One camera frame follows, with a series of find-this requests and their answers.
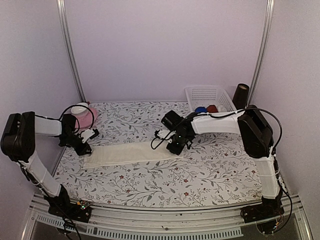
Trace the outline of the blue microfibre towel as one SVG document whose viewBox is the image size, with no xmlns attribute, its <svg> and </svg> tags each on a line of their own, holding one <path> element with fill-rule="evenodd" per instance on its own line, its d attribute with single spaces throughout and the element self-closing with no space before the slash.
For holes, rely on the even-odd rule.
<svg viewBox="0 0 320 240">
<path fill-rule="evenodd" d="M 207 112 L 207 108 L 204 106 L 199 106 L 194 110 L 195 113 L 206 113 Z"/>
</svg>

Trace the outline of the cream cloth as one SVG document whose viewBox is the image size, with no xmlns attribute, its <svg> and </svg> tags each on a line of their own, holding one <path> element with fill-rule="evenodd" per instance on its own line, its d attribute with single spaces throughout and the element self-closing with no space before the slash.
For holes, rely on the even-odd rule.
<svg viewBox="0 0 320 240">
<path fill-rule="evenodd" d="M 93 147 L 92 153 L 84 157 L 82 167 L 90 169 L 183 158 L 183 155 L 171 153 L 164 145 L 153 150 L 150 142 L 125 143 Z"/>
</svg>

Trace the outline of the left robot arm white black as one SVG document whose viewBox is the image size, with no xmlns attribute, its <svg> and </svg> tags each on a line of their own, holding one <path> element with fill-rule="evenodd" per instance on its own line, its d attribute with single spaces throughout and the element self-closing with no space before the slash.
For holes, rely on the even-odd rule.
<svg viewBox="0 0 320 240">
<path fill-rule="evenodd" d="M 20 166 L 29 181 L 32 181 L 44 195 L 51 207 L 63 216 L 74 213 L 67 190 L 59 184 L 41 162 L 36 151 L 36 135 L 55 137 L 59 146 L 73 148 L 77 155 L 91 154 L 89 139 L 95 138 L 99 131 L 87 129 L 76 132 L 77 118 L 68 113 L 60 119 L 38 116 L 33 111 L 9 115 L 0 141 L 4 155 Z"/>
</svg>

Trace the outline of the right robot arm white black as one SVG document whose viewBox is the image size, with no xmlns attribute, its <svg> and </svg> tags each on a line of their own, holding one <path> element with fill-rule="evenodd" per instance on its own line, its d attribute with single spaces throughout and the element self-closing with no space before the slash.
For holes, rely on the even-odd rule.
<svg viewBox="0 0 320 240">
<path fill-rule="evenodd" d="M 161 119 L 165 130 L 157 130 L 155 138 L 162 142 L 172 154 L 180 155 L 190 148 L 196 135 L 232 133 L 241 136 L 244 150 L 257 167 L 262 185 L 262 204 L 258 213 L 269 218 L 281 206 L 283 190 L 279 182 L 279 167 L 276 155 L 277 141 L 273 130 L 263 116 L 264 109 L 250 105 L 228 113 L 192 112 L 186 117 L 171 110 Z"/>
</svg>

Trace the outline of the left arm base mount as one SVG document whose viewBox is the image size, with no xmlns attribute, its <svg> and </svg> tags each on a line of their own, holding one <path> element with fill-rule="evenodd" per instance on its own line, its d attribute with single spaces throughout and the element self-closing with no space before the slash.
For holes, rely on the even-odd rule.
<svg viewBox="0 0 320 240">
<path fill-rule="evenodd" d="M 61 218 L 68 218 L 73 221 L 88 223 L 91 217 L 92 208 L 87 206 L 83 208 L 82 205 L 77 203 L 50 203 L 48 213 Z"/>
</svg>

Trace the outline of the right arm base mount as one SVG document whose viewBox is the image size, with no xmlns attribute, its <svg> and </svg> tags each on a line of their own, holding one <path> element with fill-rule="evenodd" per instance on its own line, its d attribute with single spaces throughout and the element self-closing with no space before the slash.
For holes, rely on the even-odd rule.
<svg viewBox="0 0 320 240">
<path fill-rule="evenodd" d="M 274 207 L 272 205 L 257 204 L 248 205 L 240 210 L 240 216 L 243 218 L 245 223 L 251 223 L 256 221 L 273 218 L 284 214 L 284 208 Z"/>
</svg>

